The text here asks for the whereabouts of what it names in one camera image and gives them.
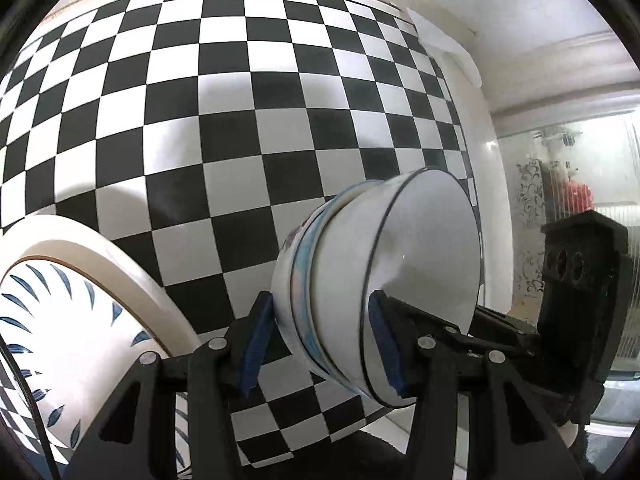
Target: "bolt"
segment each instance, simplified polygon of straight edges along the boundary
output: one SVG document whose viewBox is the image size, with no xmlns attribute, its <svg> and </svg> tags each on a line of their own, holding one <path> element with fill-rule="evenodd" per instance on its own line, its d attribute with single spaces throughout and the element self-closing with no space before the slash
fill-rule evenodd
<svg viewBox="0 0 640 480">
<path fill-rule="evenodd" d="M 226 346 L 226 339 L 223 337 L 215 337 L 209 341 L 209 348 L 212 350 L 222 350 Z"/>
<path fill-rule="evenodd" d="M 418 346 L 425 350 L 431 350 L 436 346 L 436 340 L 429 335 L 423 335 L 418 338 Z"/>
<path fill-rule="evenodd" d="M 492 363 L 496 363 L 497 365 L 503 363 L 505 361 L 505 356 L 499 350 L 491 350 L 489 352 L 489 361 Z"/>
<path fill-rule="evenodd" d="M 156 354 L 155 352 L 144 352 L 140 356 L 140 364 L 149 365 L 151 363 L 156 362 L 157 358 L 158 358 L 158 354 Z"/>
</svg>

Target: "checkered surface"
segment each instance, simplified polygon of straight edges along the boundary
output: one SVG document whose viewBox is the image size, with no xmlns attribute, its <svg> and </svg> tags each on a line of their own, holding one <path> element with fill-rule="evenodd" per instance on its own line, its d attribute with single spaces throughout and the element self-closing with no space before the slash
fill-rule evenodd
<svg viewBox="0 0 640 480">
<path fill-rule="evenodd" d="M 444 168 L 479 222 L 458 114 L 408 20 L 351 0 L 115 0 L 53 28 L 0 83 L 3 231 L 80 221 L 209 333 L 248 313 L 287 234 L 351 184 Z M 232 406 L 243 463 L 385 413 L 279 336 L 258 383 Z"/>
</svg>

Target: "silver screw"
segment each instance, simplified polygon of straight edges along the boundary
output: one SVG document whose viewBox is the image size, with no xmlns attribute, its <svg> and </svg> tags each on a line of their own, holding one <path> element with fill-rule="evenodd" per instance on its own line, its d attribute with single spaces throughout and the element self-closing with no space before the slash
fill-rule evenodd
<svg viewBox="0 0 640 480">
<path fill-rule="evenodd" d="M 222 350 L 226 346 L 226 339 L 223 337 L 215 337 L 209 341 L 209 348 L 212 350 Z"/>
<path fill-rule="evenodd" d="M 418 346 L 425 350 L 431 350 L 436 346 L 436 340 L 429 335 L 423 335 L 418 338 Z"/>
<path fill-rule="evenodd" d="M 156 354 L 155 352 L 144 352 L 140 356 L 140 364 L 149 365 L 156 362 L 156 359 L 158 359 L 158 354 Z"/>
<path fill-rule="evenodd" d="M 506 357 L 499 350 L 491 350 L 489 352 L 489 361 L 491 361 L 492 363 L 496 363 L 497 365 L 499 365 L 503 363 L 505 359 Z"/>
</svg>

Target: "blue leaf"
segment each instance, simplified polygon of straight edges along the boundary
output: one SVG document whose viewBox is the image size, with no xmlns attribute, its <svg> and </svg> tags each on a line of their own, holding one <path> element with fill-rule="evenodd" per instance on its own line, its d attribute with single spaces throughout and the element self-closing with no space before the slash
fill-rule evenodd
<svg viewBox="0 0 640 480">
<path fill-rule="evenodd" d="M 33 399 L 38 402 L 39 400 L 44 399 L 44 396 L 47 395 L 45 392 L 43 392 L 42 390 L 33 390 L 31 392 L 31 395 L 33 396 Z"/>
<path fill-rule="evenodd" d="M 182 455 L 180 454 L 180 451 L 178 451 L 177 449 L 175 450 L 175 459 L 178 461 L 178 463 L 184 467 L 184 459 L 182 458 Z"/>
<path fill-rule="evenodd" d="M 58 419 L 60 418 L 60 415 L 62 415 L 62 410 L 64 409 L 65 409 L 65 405 L 63 404 L 62 406 L 60 406 L 59 408 L 56 408 L 51 412 L 51 415 L 49 415 L 49 420 L 47 421 L 47 428 L 50 428 L 58 421 Z"/>
<path fill-rule="evenodd" d="M 73 431 L 71 432 L 71 438 L 69 439 L 69 443 L 71 444 L 71 447 L 76 447 L 76 444 L 78 443 L 78 438 L 80 438 L 80 421 L 78 420 L 78 423 L 76 424 L 76 427 L 73 428 Z"/>
<path fill-rule="evenodd" d="M 95 303 L 94 286 L 91 283 L 89 283 L 87 280 L 84 280 L 84 286 L 86 287 L 86 291 L 89 293 L 89 301 L 91 301 L 91 310 L 93 310 L 94 303 Z"/>
<path fill-rule="evenodd" d="M 9 349 L 9 352 L 11 352 L 12 354 L 33 354 L 33 352 L 28 348 L 25 348 L 24 346 L 18 345 L 15 343 L 11 343 L 6 347 Z"/>
<path fill-rule="evenodd" d="M 36 277 L 42 282 L 42 284 L 44 285 L 44 288 L 47 289 L 47 292 L 51 294 L 51 291 L 49 290 L 49 285 L 47 285 L 47 280 L 44 279 L 44 276 L 42 275 L 42 273 L 35 267 L 31 267 L 29 264 L 25 264 L 25 265 L 31 269 L 31 272 L 33 272 L 36 275 Z"/>
<path fill-rule="evenodd" d="M 50 265 L 58 273 L 58 276 L 60 276 L 62 283 L 65 284 L 66 291 L 69 293 L 69 299 L 72 300 L 73 296 L 71 295 L 71 283 L 69 283 L 69 278 L 66 276 L 66 274 L 62 269 L 57 268 L 54 264 L 50 264 Z"/>
<path fill-rule="evenodd" d="M 189 443 L 189 437 L 184 433 L 183 430 L 181 430 L 180 428 L 175 428 L 175 433 L 177 433 L 178 435 L 180 435 L 180 437 L 188 444 Z"/>
<path fill-rule="evenodd" d="M 13 317 L 0 316 L 0 321 L 4 321 L 5 323 L 8 323 L 10 325 L 17 326 L 18 328 L 21 328 L 31 333 L 31 330 L 25 327 L 20 321 L 16 321 Z"/>
<path fill-rule="evenodd" d="M 142 343 L 143 341 L 147 341 L 149 339 L 151 339 L 151 336 L 143 330 L 137 336 L 135 336 L 135 338 L 133 338 L 131 346 L 137 345 L 138 343 Z"/>
<path fill-rule="evenodd" d="M 13 274 L 9 274 L 9 276 L 11 276 L 15 282 L 20 283 L 20 285 L 22 285 L 22 288 L 24 288 L 24 290 L 26 290 L 29 294 L 31 294 L 36 299 L 36 301 L 40 303 L 40 300 L 36 296 L 36 293 L 33 290 L 33 287 L 29 285 L 29 283 L 25 282 L 20 276 L 14 276 Z"/>
<path fill-rule="evenodd" d="M 117 304 L 115 301 L 111 303 L 111 312 L 113 313 L 113 317 L 111 318 L 111 326 L 118 319 L 118 316 L 122 314 L 122 307 Z"/>
<path fill-rule="evenodd" d="M 2 295 L 7 298 L 9 301 L 13 301 L 17 306 L 19 306 L 20 308 L 26 310 L 29 314 L 31 314 L 31 312 L 29 311 L 29 309 L 25 306 L 25 304 L 23 302 L 21 302 L 18 298 L 16 298 L 13 294 L 5 294 L 4 292 L 2 293 Z"/>
</svg>

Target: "blue leaf pattern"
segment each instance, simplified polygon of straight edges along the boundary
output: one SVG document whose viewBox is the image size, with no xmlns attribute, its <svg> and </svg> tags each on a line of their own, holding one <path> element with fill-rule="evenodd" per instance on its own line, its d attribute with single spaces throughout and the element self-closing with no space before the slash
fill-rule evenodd
<svg viewBox="0 0 640 480">
<path fill-rule="evenodd" d="M 60 276 L 62 283 L 65 284 L 66 291 L 69 293 L 69 299 L 72 300 L 73 296 L 71 295 L 71 284 L 69 283 L 69 278 L 66 276 L 62 269 L 57 268 L 54 264 L 51 264 L 51 267 L 53 267 L 54 270 L 58 273 L 58 276 Z"/>
<path fill-rule="evenodd" d="M 0 321 L 4 321 L 5 323 L 8 323 L 10 325 L 17 326 L 18 328 L 21 328 L 31 333 L 31 330 L 25 327 L 20 321 L 16 321 L 13 317 L 0 316 Z"/>
<path fill-rule="evenodd" d="M 177 449 L 175 450 L 175 459 L 178 461 L 178 463 L 184 467 L 184 459 L 182 458 L 182 455 L 180 454 L 180 451 L 178 451 Z"/>
<path fill-rule="evenodd" d="M 29 269 L 31 269 L 31 272 L 33 272 L 36 275 L 36 277 L 42 282 L 42 284 L 44 285 L 44 288 L 47 289 L 47 292 L 51 294 L 51 291 L 49 290 L 49 285 L 47 285 L 47 280 L 44 279 L 44 276 L 42 275 L 42 273 L 35 267 L 31 267 L 29 264 L 25 264 L 25 265 L 29 267 Z"/>
<path fill-rule="evenodd" d="M 11 276 L 15 282 L 20 283 L 20 285 L 22 285 L 22 288 L 24 288 L 24 290 L 31 294 L 36 299 L 36 301 L 40 303 L 35 290 L 33 290 L 33 287 L 29 285 L 29 283 L 25 282 L 20 276 L 14 276 L 13 274 L 9 274 L 9 276 Z"/>
<path fill-rule="evenodd" d="M 188 444 L 189 443 L 189 437 L 186 436 L 186 434 L 184 433 L 183 430 L 181 430 L 180 428 L 175 428 L 175 433 L 177 433 L 178 435 L 180 435 L 180 437 Z"/>
<path fill-rule="evenodd" d="M 80 421 L 78 420 L 78 423 L 76 424 L 76 427 L 73 428 L 73 430 L 71 431 L 71 437 L 69 438 L 69 443 L 71 444 L 72 448 L 76 447 L 79 437 L 80 437 Z"/>
<path fill-rule="evenodd" d="M 25 348 L 24 346 L 18 345 L 16 343 L 11 343 L 6 347 L 9 349 L 9 352 L 11 352 L 12 354 L 33 354 L 33 352 L 28 348 Z"/>
<path fill-rule="evenodd" d="M 29 311 L 29 309 L 25 306 L 25 304 L 23 302 L 21 302 L 18 298 L 16 298 L 13 294 L 6 294 L 6 293 L 2 293 L 2 296 L 7 298 L 9 301 L 13 301 L 17 306 L 19 306 L 21 309 L 26 310 L 29 314 L 31 314 L 31 312 Z"/>
<path fill-rule="evenodd" d="M 93 310 L 94 303 L 95 303 L 94 286 L 91 283 L 89 283 L 87 280 L 84 280 L 84 286 L 86 287 L 86 291 L 89 293 L 89 301 L 91 301 L 91 310 Z"/>
<path fill-rule="evenodd" d="M 49 420 L 47 421 L 47 428 L 50 428 L 58 421 L 58 419 L 60 418 L 60 415 L 62 415 L 62 410 L 64 409 L 65 409 L 65 405 L 63 404 L 62 406 L 60 406 L 59 408 L 56 408 L 51 412 L 51 415 L 49 415 Z"/>
<path fill-rule="evenodd" d="M 38 389 L 38 390 L 33 390 L 31 392 L 31 395 L 33 396 L 33 399 L 38 402 L 39 400 L 44 399 L 44 396 L 47 395 L 45 392 L 43 392 L 42 390 Z"/>
<path fill-rule="evenodd" d="M 138 343 L 142 343 L 143 341 L 147 341 L 149 339 L 151 339 L 151 336 L 143 330 L 137 336 L 135 336 L 135 338 L 133 338 L 131 346 L 137 345 Z"/>
<path fill-rule="evenodd" d="M 122 314 L 122 307 L 117 304 L 115 301 L 111 304 L 111 312 L 113 313 L 113 317 L 111 318 L 111 326 L 118 319 L 118 316 Z"/>
</svg>

